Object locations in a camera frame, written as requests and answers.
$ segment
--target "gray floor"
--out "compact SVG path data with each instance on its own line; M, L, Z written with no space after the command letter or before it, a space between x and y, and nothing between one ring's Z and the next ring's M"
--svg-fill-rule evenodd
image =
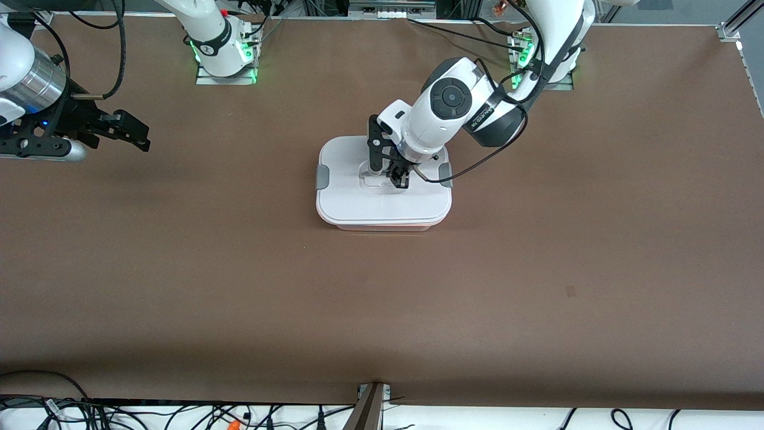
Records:
M672 8L645 10L651 6ZM614 22L624 24L719 24L742 6L744 0L642 0L637 6L621 9ZM743 55L753 86L764 96L764 12L740 31Z

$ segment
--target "brown table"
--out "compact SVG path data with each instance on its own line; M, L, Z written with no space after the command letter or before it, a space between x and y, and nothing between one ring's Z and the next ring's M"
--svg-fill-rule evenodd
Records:
M443 223L369 234L316 214L321 146L447 57L503 76L505 50L288 21L256 85L194 86L175 20L126 21L100 106L143 119L151 151L0 162L0 370L91 396L352 402L381 379L419 404L764 406L764 120L713 28L593 28L575 91L544 93ZM116 32L55 27L74 79L108 89ZM449 151L486 154L464 133Z

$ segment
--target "cable connector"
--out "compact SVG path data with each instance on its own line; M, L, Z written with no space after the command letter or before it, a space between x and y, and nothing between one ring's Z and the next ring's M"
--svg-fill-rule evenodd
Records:
M324 421L324 407L319 405L319 419L316 421L316 430L326 430L326 421Z

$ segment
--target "brown tabletop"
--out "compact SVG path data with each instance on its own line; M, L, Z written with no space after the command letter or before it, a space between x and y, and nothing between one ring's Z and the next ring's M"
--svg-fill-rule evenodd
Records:
M133 398L352 402L379 379L419 404L764 406L764 120L713 28L593 28L575 90L456 181L445 221L369 234L317 215L321 146L445 58L503 76L505 50L287 21L256 85L195 86L177 21L126 21L125 83L99 105L145 121L151 151L0 161L0 370ZM54 27L106 91L116 31ZM457 170L487 153L448 148Z

